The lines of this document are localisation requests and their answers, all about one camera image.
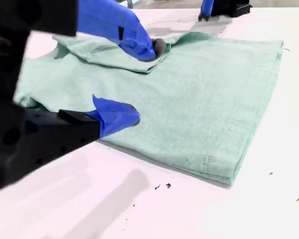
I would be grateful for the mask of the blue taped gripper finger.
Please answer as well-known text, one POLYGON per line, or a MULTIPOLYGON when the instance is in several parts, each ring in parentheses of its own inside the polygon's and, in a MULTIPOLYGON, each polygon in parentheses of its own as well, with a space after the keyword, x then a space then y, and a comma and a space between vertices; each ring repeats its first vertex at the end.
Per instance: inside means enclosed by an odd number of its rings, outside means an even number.
POLYGON ((164 40, 151 39, 134 12, 114 0, 78 1, 77 30, 104 37, 140 61, 154 61, 166 49, 164 40))
POLYGON ((200 13, 198 16, 198 21, 208 21, 211 17, 212 9, 214 5, 214 0, 203 0, 200 8, 200 13))

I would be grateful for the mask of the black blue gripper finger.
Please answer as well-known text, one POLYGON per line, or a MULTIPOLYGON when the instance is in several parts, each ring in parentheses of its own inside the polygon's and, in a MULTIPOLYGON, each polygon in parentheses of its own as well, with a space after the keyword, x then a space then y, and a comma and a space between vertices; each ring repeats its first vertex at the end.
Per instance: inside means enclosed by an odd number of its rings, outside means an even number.
POLYGON ((92 99, 95 108, 89 112, 26 110, 24 174, 141 120, 130 104, 96 96, 92 99))

